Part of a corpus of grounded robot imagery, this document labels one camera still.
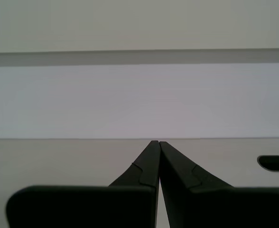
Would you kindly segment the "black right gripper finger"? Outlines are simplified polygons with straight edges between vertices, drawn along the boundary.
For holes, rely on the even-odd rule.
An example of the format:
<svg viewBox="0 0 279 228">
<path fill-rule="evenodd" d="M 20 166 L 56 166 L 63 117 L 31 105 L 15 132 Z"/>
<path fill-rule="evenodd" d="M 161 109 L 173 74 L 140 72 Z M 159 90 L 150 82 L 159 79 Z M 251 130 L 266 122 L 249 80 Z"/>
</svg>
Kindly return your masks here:
<svg viewBox="0 0 279 228">
<path fill-rule="evenodd" d="M 151 141 L 107 187 L 30 186 L 6 204 L 11 228 L 154 228 L 159 142 Z"/>
<path fill-rule="evenodd" d="M 160 182 L 172 228 L 279 228 L 279 187 L 238 188 L 160 142 Z"/>
</svg>

